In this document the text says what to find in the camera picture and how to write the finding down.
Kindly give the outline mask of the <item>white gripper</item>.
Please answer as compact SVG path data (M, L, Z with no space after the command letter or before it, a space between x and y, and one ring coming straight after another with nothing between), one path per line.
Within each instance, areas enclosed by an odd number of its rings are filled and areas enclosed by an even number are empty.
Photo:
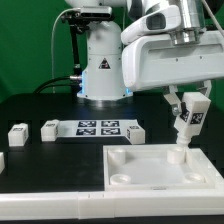
M207 31L198 44L174 46L168 34L144 36L123 50L122 70L133 92L164 87L163 96L178 116L182 108L176 85L201 81L197 90L209 97L210 80L224 78L224 37Z

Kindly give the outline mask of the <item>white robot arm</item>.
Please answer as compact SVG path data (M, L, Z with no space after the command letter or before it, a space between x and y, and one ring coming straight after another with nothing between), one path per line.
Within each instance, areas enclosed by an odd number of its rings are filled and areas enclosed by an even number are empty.
M65 0L87 33L80 98L224 77L224 36L204 25L202 0Z

